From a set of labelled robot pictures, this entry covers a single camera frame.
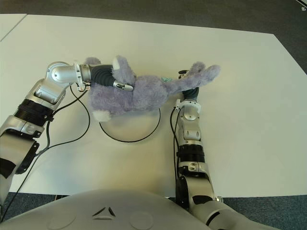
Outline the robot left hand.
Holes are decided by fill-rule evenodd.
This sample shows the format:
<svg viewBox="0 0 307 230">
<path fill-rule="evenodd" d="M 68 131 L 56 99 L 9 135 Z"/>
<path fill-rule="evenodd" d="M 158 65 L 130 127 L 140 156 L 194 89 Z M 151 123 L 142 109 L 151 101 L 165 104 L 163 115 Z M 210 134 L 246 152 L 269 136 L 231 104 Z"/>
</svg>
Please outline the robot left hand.
<svg viewBox="0 0 307 230">
<path fill-rule="evenodd" d="M 102 86 L 114 87 L 124 91 L 133 91 L 133 86 L 122 83 L 113 77 L 112 65 L 88 65 L 81 64 L 82 80 L 88 83 L 97 83 Z"/>
</svg>

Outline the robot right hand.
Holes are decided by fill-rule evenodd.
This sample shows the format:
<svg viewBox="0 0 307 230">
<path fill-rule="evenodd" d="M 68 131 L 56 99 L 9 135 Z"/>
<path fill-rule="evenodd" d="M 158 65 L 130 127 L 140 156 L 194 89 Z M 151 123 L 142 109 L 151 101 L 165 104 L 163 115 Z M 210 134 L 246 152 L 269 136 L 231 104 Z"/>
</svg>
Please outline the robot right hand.
<svg viewBox="0 0 307 230">
<path fill-rule="evenodd" d="M 179 74 L 179 79 L 182 79 L 186 76 L 188 70 L 187 69 L 184 69 L 184 70 L 180 70 L 178 72 Z M 183 99 L 184 100 L 194 100 L 194 101 L 197 101 L 197 97 L 198 97 L 198 94 L 199 94 L 199 87 L 197 88 L 194 88 L 194 89 L 190 89 L 190 90 L 186 90 L 186 91 L 182 91 L 182 94 L 183 94 Z"/>
</svg>

